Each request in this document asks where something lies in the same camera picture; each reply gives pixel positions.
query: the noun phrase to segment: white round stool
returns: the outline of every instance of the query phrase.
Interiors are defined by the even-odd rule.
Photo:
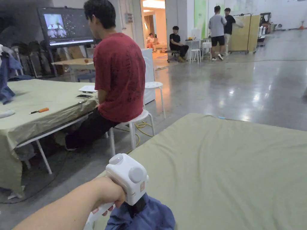
[[[161,82],[146,82],[145,83],[145,89],[146,90],[160,89],[160,92],[161,92],[161,102],[162,102],[162,110],[163,110],[164,119],[166,119],[165,109],[164,109],[164,102],[163,102],[162,87],[163,87],[163,84]]]
[[[203,50],[202,50],[201,59],[204,59],[204,50],[208,49],[209,53],[210,53],[210,60],[211,60],[212,59],[212,54],[211,54],[212,43],[211,42],[203,42],[202,47],[203,47]]]
[[[134,124],[136,122],[144,120],[148,116],[150,116],[151,128],[152,128],[152,131],[153,131],[153,136],[155,136],[156,133],[155,133],[155,130],[154,130],[154,119],[153,119],[153,116],[147,110],[145,110],[145,109],[143,109],[143,112],[138,117],[132,119],[129,122],[121,123],[122,125],[129,125],[132,150],[136,149]],[[110,145],[111,145],[111,149],[112,149],[112,154],[115,156],[114,129],[110,128],[109,131],[110,131]]]
[[[197,56],[197,63],[199,62],[199,60],[201,62],[200,49],[191,49],[191,51],[190,51],[190,64],[191,64],[191,59],[192,59],[192,53],[193,52],[195,52],[195,56],[194,56],[193,61],[195,61],[196,56]]]

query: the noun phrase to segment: green tablecloth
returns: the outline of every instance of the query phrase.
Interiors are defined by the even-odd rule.
[[[78,89],[91,84],[36,79],[9,82],[16,96],[6,105],[1,103],[0,112],[12,109],[15,114],[0,119],[0,187],[23,194],[20,185],[22,167],[14,148],[23,141],[93,110],[96,106],[94,98],[83,104],[78,103],[82,99],[76,98],[82,94]],[[49,108],[47,112],[28,114],[46,107]]]
[[[306,229],[307,132],[189,114],[129,155],[178,230]]]

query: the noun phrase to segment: yellow cable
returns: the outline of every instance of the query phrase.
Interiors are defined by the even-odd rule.
[[[148,124],[148,123],[146,123],[146,122],[144,122],[144,121],[142,121],[143,123],[141,123],[141,124],[135,124],[135,126],[137,127],[137,129],[141,132],[141,133],[143,133],[143,134],[145,134],[145,135],[147,135],[147,136],[150,136],[150,137],[153,137],[153,136],[151,136],[151,135],[149,135],[149,134],[147,134],[147,133],[144,133],[142,130],[140,130],[140,128],[144,128],[146,125],[149,125],[150,127],[151,127],[151,125],[150,124]],[[126,132],[130,132],[129,130],[125,130],[125,129],[122,129],[122,128],[116,128],[116,129],[119,129],[119,130],[122,130],[122,131],[126,131]],[[138,143],[136,144],[136,146],[138,146],[138,144],[141,142],[141,138],[140,138],[140,136],[138,135],[138,134],[136,134],[136,136],[138,137]]]

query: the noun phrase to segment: tv screen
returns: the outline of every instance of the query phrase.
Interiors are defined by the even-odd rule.
[[[38,8],[47,46],[72,46],[94,43],[83,9]]]

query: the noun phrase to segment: black t-shirt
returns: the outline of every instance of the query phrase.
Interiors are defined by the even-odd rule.
[[[235,19],[231,15],[228,15],[225,18],[227,24],[224,26],[224,33],[232,34],[232,24],[235,23]]]
[[[174,46],[174,44],[173,43],[171,43],[171,39],[173,39],[173,41],[174,42],[180,42],[180,36],[178,35],[178,34],[171,34],[170,36],[169,36],[169,47],[171,48],[172,46]]]

